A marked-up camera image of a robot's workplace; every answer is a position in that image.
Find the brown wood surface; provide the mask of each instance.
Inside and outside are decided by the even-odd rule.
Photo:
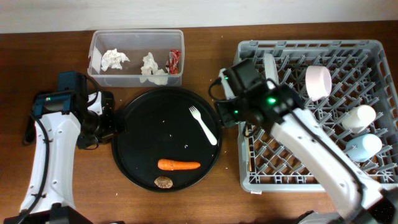
[[[398,21],[182,29],[182,87],[211,100],[207,89],[232,65],[242,40],[376,39],[398,80]],[[0,220],[18,214],[29,184],[34,146],[21,146],[34,95],[57,89],[57,75],[85,73],[93,31],[0,34]],[[121,106],[149,88],[107,88]],[[73,196],[77,210],[95,223],[239,223],[295,218],[307,210],[334,212],[326,193],[251,195],[239,184],[236,128],[223,132],[213,170],[180,192],[157,194],[132,184],[114,163],[110,144],[75,152]]]

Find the black plate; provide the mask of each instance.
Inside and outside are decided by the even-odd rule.
[[[212,146],[199,122],[189,111],[195,106],[215,135]],[[121,172],[133,183],[155,192],[173,192],[201,180],[214,166],[221,151],[221,125],[213,108],[197,94],[181,88],[149,91],[119,112],[125,132],[112,141],[113,157]],[[159,159],[199,162],[195,170],[160,170]],[[169,177],[174,186],[160,189],[154,181]]]

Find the crumpled tissue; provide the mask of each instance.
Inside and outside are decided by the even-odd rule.
[[[141,74],[145,76],[152,75],[168,75],[164,72],[163,69],[158,69],[157,63],[155,62],[154,56],[152,53],[148,53],[148,56],[142,58],[144,62],[144,66],[141,67]],[[143,83],[146,80],[155,83],[156,85],[166,85],[168,77],[148,77],[148,78],[140,78],[140,82]]]
[[[108,50],[102,56],[101,69],[105,72],[109,67],[122,69],[120,62],[130,61],[124,53],[118,52],[117,49]]]

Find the cup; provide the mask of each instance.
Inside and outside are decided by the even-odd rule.
[[[347,153],[356,162],[365,162],[381,150],[382,142],[374,134],[364,134],[347,142],[346,149],[355,146],[355,149]]]
[[[368,127],[375,119],[375,110],[371,106],[361,105],[349,111],[341,125],[345,129],[352,129],[353,133],[357,134]]]
[[[331,92],[331,76],[325,66],[308,66],[305,72],[305,87],[312,101],[327,97]]]

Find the fork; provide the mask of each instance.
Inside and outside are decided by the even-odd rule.
[[[214,137],[213,133],[211,133],[211,131],[207,128],[206,124],[201,120],[199,110],[196,107],[191,106],[189,108],[189,111],[191,111],[193,118],[195,118],[196,120],[199,121],[199,124],[200,124],[201,128],[204,130],[207,138],[209,139],[210,144],[212,144],[214,146],[217,145],[216,137]]]

